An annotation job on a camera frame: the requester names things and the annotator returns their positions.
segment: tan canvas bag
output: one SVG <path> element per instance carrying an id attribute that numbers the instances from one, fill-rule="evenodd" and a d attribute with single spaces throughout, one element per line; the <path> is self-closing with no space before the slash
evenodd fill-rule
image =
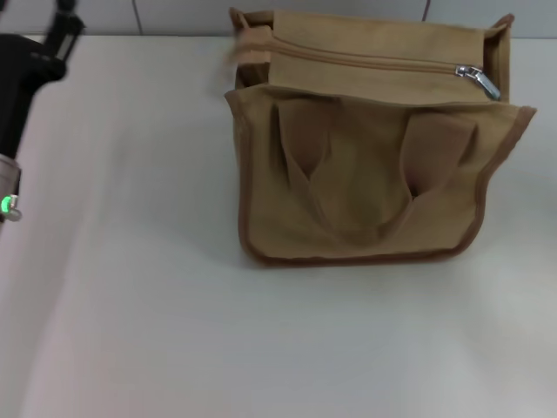
<path id="1" fill-rule="evenodd" d="M 493 28 L 231 10 L 239 236 L 266 264 L 437 260 L 535 114 Z"/>

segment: bag handle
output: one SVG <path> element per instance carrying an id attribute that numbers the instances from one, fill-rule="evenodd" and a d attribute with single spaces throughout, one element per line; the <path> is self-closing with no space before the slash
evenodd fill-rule
<path id="1" fill-rule="evenodd" d="M 399 155 L 406 203 L 389 220 L 357 231 L 338 228 L 326 215 L 312 178 L 330 156 L 329 134 L 340 104 L 312 99 L 278 104 L 282 146 L 292 192 L 312 218 L 335 239 L 356 246 L 376 245 L 396 233 L 413 209 L 413 201 L 441 189 L 469 146 L 475 123 L 440 112 L 414 113 Z"/>

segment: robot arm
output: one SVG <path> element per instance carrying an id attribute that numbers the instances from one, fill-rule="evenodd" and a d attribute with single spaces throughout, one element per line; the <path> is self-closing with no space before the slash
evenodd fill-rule
<path id="1" fill-rule="evenodd" d="M 0 0 L 0 12 L 5 1 Z M 21 168 L 17 150 L 35 93 L 64 78 L 67 61 L 84 29 L 74 13 L 75 0 L 57 0 L 57 10 L 42 43 L 0 34 L 0 228 L 17 221 Z"/>

